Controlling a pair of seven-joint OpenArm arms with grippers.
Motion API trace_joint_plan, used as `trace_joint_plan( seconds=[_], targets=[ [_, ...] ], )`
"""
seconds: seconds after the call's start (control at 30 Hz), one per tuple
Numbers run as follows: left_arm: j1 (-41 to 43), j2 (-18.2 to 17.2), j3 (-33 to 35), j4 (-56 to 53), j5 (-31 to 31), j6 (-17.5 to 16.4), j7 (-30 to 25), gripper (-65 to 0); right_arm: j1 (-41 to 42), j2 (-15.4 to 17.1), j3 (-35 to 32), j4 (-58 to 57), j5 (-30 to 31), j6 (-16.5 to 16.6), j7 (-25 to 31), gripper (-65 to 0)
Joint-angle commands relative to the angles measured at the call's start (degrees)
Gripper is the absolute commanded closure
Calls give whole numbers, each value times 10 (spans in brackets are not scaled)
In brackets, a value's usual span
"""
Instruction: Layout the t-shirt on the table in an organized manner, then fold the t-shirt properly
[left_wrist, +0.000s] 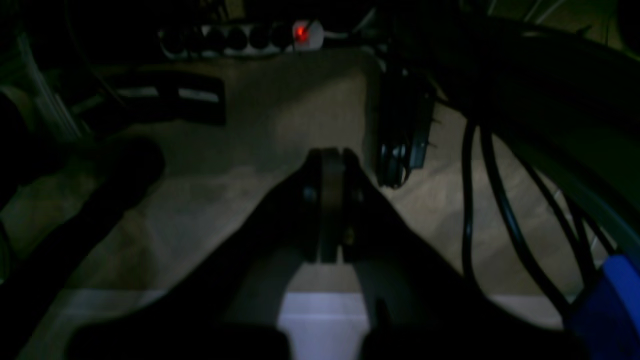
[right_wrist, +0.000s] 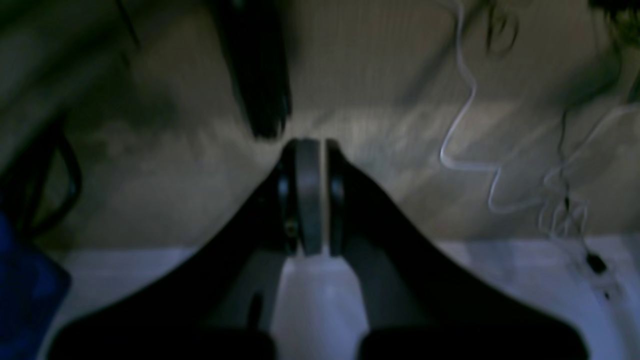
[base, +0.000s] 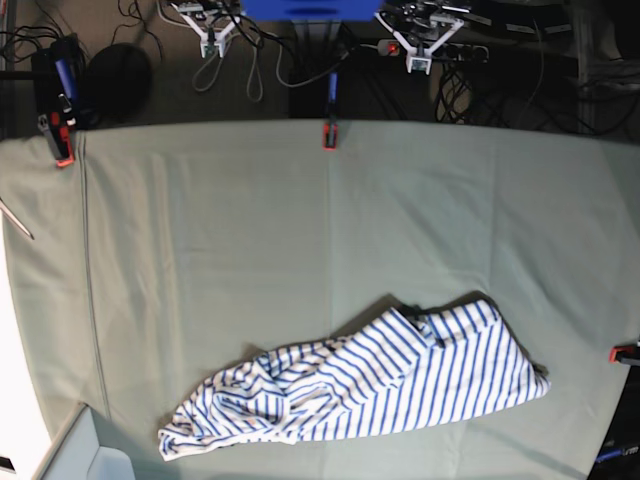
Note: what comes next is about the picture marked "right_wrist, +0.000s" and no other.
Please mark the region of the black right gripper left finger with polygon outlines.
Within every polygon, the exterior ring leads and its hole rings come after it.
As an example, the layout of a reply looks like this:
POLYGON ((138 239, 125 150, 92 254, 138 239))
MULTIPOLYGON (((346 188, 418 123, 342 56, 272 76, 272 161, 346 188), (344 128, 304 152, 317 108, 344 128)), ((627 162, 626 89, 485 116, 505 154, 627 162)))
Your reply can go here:
POLYGON ((320 142, 289 141, 229 222, 162 278, 64 326, 51 360, 275 360, 288 257, 322 251, 320 142))

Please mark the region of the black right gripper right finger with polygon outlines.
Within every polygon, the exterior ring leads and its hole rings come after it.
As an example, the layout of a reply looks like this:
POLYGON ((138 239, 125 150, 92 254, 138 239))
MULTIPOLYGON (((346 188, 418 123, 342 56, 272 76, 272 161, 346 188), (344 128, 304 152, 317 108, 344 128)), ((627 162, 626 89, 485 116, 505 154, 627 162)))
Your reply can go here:
POLYGON ((369 330, 359 360, 587 360, 573 326, 505 294, 424 237, 327 145, 330 254, 354 271, 369 330))

